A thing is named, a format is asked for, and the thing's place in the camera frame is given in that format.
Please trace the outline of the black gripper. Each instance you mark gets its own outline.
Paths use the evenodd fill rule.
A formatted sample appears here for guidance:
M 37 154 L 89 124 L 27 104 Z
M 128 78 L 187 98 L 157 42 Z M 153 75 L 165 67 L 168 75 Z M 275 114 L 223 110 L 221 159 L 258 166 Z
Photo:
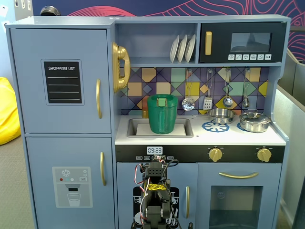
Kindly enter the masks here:
M 151 162 L 145 164 L 145 179 L 153 178 L 153 179 L 167 179 L 167 164 L 163 164 L 160 162 Z

